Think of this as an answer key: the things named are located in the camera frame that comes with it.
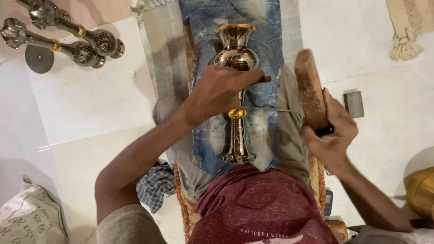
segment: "wooden handle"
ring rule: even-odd
[[[315,131],[327,128],[329,121],[322,97],[321,81],[310,49],[301,50],[297,54],[295,73],[299,99],[306,115],[304,123]]]

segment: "knee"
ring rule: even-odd
[[[169,115],[171,115],[179,106],[182,101],[174,95],[160,97],[154,106],[153,118],[155,124],[159,124],[164,121]]]

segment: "hand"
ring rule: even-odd
[[[302,127],[302,136],[307,149],[313,153],[331,172],[338,174],[349,165],[346,151],[358,130],[354,120],[345,108],[333,99],[327,88],[323,90],[324,102],[329,122],[335,126],[333,134],[319,138],[308,125]]]
[[[209,66],[190,96],[182,104],[193,127],[208,118],[240,106],[239,93],[249,85],[269,82],[259,69],[238,71],[224,66]]]

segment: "vase rim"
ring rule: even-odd
[[[227,26],[222,26],[219,27],[215,30],[215,33],[218,33],[222,30],[228,29],[228,28],[234,28],[234,27],[238,27],[238,28],[248,28],[248,29],[252,29],[252,30],[256,30],[256,28],[252,25],[248,25],[248,24],[231,24],[231,25],[227,25]]]

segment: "shirt sleeve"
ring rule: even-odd
[[[420,244],[419,238],[414,233],[385,231],[365,226],[362,228],[358,236],[351,239],[345,244]]]
[[[98,244],[166,244],[152,216],[139,204],[124,206],[99,223]]]

